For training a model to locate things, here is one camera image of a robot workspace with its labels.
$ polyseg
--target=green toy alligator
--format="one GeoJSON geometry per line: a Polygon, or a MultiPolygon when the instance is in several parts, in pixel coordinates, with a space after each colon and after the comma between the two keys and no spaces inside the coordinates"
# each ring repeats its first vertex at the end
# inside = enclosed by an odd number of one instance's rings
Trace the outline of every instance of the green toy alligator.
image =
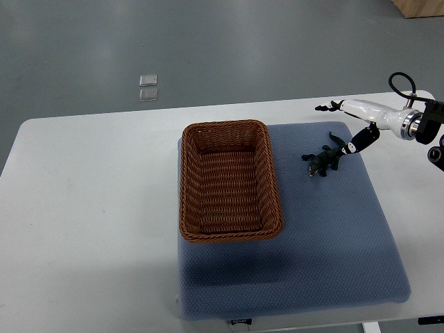
{"type": "Polygon", "coordinates": [[[328,168],[331,168],[331,170],[337,170],[341,156],[346,154],[346,152],[343,151],[343,148],[346,146],[345,142],[341,138],[334,136],[332,132],[328,133],[328,135],[331,140],[336,142],[339,146],[338,148],[331,149],[328,145],[324,145],[322,146],[324,151],[318,155],[302,155],[304,161],[311,159],[309,167],[310,177],[314,177],[318,171],[321,177],[325,177],[327,176],[328,168]]]}

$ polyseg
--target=white table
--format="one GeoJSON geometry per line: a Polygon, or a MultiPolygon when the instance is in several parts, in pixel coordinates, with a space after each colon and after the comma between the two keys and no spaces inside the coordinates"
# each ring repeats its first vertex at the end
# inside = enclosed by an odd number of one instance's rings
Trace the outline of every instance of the white table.
{"type": "MultiPolygon", "coordinates": [[[[182,130],[201,121],[259,119],[343,121],[355,134],[363,121],[314,111],[348,98],[405,104],[385,93],[26,121],[0,177],[1,330],[230,332],[224,321],[188,323],[178,315],[182,130]]],[[[410,299],[255,318],[251,330],[444,314],[444,173],[427,160],[432,145],[383,131],[362,153],[406,268],[410,299]]]]}

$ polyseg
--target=blue cushion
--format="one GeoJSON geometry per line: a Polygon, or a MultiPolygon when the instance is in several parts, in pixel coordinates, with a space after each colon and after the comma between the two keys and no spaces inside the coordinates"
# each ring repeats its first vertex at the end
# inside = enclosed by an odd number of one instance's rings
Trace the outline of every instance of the blue cushion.
{"type": "Polygon", "coordinates": [[[191,244],[178,235],[182,318],[231,320],[384,302],[410,286],[359,154],[309,177],[302,154],[350,141],[344,123],[268,127],[284,229],[266,241],[191,244]]]}

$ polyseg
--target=black cable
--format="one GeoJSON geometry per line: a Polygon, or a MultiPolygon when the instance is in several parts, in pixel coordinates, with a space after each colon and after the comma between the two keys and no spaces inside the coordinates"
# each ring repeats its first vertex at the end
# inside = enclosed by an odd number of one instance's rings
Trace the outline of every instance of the black cable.
{"type": "Polygon", "coordinates": [[[407,80],[409,80],[410,84],[411,84],[411,92],[413,94],[416,93],[416,85],[415,82],[413,81],[413,79],[408,76],[405,73],[402,73],[401,71],[397,71],[393,74],[390,75],[390,77],[388,78],[388,85],[390,86],[390,88],[398,95],[400,95],[401,97],[404,97],[405,99],[409,99],[412,101],[422,101],[422,102],[432,102],[434,101],[433,99],[425,99],[424,97],[418,97],[418,96],[409,96],[406,94],[403,94],[397,87],[395,87],[395,85],[393,84],[393,78],[395,76],[404,76],[407,80]]]}

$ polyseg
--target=basket rim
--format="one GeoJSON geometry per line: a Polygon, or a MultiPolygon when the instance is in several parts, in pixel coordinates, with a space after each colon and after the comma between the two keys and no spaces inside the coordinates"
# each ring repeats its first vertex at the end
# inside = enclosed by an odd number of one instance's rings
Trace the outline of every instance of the basket rim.
{"type": "Polygon", "coordinates": [[[278,183],[275,174],[275,166],[273,159],[273,151],[268,133],[268,128],[264,123],[255,119],[229,120],[229,121],[208,121],[202,123],[192,123],[188,125],[182,133],[182,147],[180,156],[180,193],[179,193],[179,229],[182,237],[194,243],[217,243],[224,241],[248,241],[271,239],[276,237],[283,229],[284,219],[282,214],[282,206],[279,197],[278,183]],[[271,228],[267,230],[256,230],[251,232],[217,232],[217,233],[195,233],[189,231],[189,225],[185,223],[187,196],[185,193],[188,184],[188,159],[190,152],[185,149],[185,144],[189,140],[190,134],[199,130],[202,126],[206,129],[209,127],[220,128],[221,126],[257,126],[260,128],[264,136],[266,159],[268,172],[265,173],[268,192],[271,192],[270,200],[273,210],[273,218],[271,219],[271,228]]]}

